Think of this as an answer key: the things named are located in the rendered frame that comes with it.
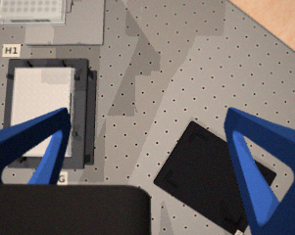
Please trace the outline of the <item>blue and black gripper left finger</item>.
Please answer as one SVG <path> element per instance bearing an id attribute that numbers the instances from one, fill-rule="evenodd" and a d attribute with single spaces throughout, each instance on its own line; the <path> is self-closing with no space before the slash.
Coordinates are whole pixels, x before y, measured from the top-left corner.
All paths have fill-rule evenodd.
<path id="1" fill-rule="evenodd" d="M 72 123 L 67 108 L 0 129 L 0 184 L 6 166 L 48 137 L 51 140 L 27 184 L 57 184 L 67 151 Z"/>

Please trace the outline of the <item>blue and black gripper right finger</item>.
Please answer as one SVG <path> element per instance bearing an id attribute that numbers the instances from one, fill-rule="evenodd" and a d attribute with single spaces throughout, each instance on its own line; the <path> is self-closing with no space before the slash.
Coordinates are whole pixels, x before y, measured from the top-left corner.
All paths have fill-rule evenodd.
<path id="1" fill-rule="evenodd" d="M 227 109 L 223 127 L 251 235 L 295 235 L 295 129 L 235 108 Z M 294 181 L 281 202 L 242 134 L 292 169 Z"/>

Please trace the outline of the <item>grey plate hotel rack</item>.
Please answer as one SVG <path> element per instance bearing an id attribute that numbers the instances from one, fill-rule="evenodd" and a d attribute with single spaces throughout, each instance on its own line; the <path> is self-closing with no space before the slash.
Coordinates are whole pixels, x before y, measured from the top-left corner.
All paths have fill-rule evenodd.
<path id="1" fill-rule="evenodd" d="M 27 26 L 27 46 L 103 46 L 105 0 L 68 0 L 67 26 Z"/>

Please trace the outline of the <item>grey flat base plate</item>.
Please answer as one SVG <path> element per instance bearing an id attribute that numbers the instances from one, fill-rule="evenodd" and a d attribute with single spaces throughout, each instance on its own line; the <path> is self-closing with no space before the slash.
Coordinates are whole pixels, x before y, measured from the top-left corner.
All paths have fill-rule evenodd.
<path id="1" fill-rule="evenodd" d="M 88 59 L 94 165 L 67 184 L 145 190 L 151 235 L 232 235 L 153 181 L 192 120 L 224 141 L 228 108 L 295 129 L 295 50 L 230 0 L 105 0 L 103 46 L 27 46 L 25 28 L 0 24 L 0 129 L 9 59 Z"/>

